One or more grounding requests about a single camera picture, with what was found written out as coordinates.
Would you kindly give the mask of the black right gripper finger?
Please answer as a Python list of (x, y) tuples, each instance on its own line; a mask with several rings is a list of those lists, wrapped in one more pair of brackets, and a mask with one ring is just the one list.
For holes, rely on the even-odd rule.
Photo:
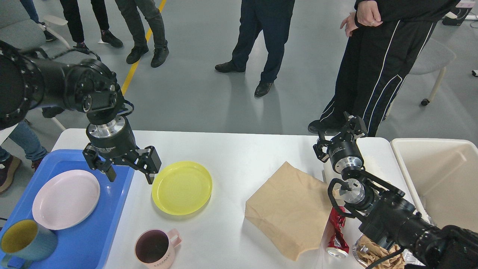
[(362, 118), (344, 112), (345, 124), (339, 130), (339, 140), (357, 140), (368, 137), (368, 130)]
[(330, 156), (328, 153), (328, 148), (331, 145), (331, 141), (325, 138), (325, 132), (322, 130), (317, 131), (318, 139), (316, 144), (313, 145), (313, 150), (316, 154), (318, 160), (323, 163), (326, 163)]

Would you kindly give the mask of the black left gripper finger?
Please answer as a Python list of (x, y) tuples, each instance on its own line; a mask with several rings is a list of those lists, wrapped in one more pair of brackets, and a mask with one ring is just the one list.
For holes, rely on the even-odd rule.
[(92, 144), (87, 144), (83, 150), (83, 156), (91, 170), (98, 170), (109, 179), (110, 182), (114, 182), (116, 179), (116, 172), (112, 167), (111, 160), (102, 160), (96, 148)]
[(161, 165), (162, 161), (154, 146), (139, 149), (139, 170), (145, 174), (149, 185), (153, 184)]

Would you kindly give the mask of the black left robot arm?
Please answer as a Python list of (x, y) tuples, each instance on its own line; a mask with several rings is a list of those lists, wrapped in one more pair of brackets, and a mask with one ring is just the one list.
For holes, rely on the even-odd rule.
[(88, 145), (83, 150), (91, 170), (111, 182), (112, 165), (129, 166), (152, 184), (162, 164), (156, 149), (137, 146), (127, 116), (134, 105), (127, 101), (116, 78), (104, 63), (87, 58), (65, 64), (22, 55), (1, 42), (1, 129), (21, 122), (29, 110), (60, 107), (86, 114)]

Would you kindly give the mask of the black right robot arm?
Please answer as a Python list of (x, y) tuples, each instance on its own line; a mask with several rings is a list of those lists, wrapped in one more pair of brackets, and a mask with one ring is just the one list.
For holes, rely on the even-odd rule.
[(437, 228), (423, 220), (415, 206), (397, 187), (369, 173), (357, 146), (366, 137), (362, 118), (345, 114), (345, 124), (328, 126), (312, 121), (308, 129), (318, 134), (313, 150), (321, 162), (330, 161), (340, 178), (331, 179), (328, 197), (340, 216), (357, 218), (359, 230), (377, 245), (399, 249), (368, 266), (409, 250), (424, 269), (476, 269), (478, 264), (477, 233), (447, 225)]

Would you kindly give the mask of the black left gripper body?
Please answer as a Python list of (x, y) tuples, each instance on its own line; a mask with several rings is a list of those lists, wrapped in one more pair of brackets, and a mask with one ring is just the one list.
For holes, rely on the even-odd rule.
[(102, 160), (111, 160), (112, 164), (129, 166), (139, 170), (139, 147), (136, 145), (133, 130), (123, 115), (107, 124), (88, 124), (86, 135)]

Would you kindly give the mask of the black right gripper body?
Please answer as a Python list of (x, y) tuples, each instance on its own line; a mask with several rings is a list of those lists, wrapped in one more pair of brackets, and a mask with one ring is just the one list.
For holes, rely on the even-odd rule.
[(332, 136), (327, 153), (336, 173), (342, 174), (348, 170), (363, 168), (364, 160), (357, 146), (357, 140), (364, 137), (365, 133), (326, 132), (326, 135)]

